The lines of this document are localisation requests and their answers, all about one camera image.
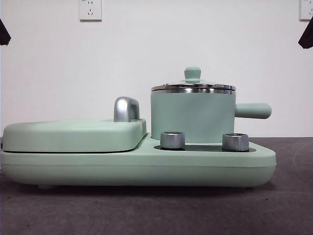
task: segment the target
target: pot handle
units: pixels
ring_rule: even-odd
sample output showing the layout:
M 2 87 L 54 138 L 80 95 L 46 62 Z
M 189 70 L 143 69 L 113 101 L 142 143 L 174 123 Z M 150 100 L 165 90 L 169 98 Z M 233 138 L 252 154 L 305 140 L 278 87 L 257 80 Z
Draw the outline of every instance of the pot handle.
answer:
M 272 108 L 265 103 L 236 104 L 235 117 L 267 119 L 272 113 Z

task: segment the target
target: stainless steel lid rim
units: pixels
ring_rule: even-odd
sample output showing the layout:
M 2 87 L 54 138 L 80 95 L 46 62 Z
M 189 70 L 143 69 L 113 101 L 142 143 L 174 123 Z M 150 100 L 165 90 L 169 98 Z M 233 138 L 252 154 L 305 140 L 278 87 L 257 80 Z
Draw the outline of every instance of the stainless steel lid rim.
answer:
M 169 89 L 218 89 L 236 91 L 236 87 L 220 84 L 171 84 L 152 87 L 151 91 L 169 90 Z
M 165 90 L 154 90 L 151 94 L 164 94 L 164 93 L 212 93 L 212 94 L 236 94 L 233 90 L 227 89 L 207 89 L 207 88 L 180 88 L 180 89 L 165 89 Z

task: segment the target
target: lid knob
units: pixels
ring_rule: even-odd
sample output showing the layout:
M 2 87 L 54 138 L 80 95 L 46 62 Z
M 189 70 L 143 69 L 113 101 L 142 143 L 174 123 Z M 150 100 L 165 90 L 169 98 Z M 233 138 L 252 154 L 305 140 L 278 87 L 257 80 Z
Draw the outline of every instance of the lid knob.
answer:
M 185 79 L 200 79 L 201 69 L 199 67 L 187 67 L 185 69 Z
M 185 82 L 187 83 L 199 83 L 201 76 L 201 69 L 199 67 L 187 67 L 185 69 Z

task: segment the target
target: wall socket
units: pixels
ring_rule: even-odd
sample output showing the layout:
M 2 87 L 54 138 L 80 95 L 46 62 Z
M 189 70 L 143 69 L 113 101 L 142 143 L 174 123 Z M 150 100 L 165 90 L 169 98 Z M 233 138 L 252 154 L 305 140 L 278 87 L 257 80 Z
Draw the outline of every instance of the wall socket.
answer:
M 80 20 L 100 21 L 102 20 L 102 0 L 79 0 Z
M 300 0 L 300 20 L 309 21 L 313 17 L 313 0 Z

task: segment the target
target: table surface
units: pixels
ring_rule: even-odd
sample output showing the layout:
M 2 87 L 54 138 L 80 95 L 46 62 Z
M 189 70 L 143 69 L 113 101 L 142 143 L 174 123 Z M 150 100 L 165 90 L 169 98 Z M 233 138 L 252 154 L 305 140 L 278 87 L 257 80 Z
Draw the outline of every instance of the table surface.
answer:
M 313 235 L 313 138 L 251 138 L 274 150 L 255 188 L 58 187 L 1 175 L 2 235 Z

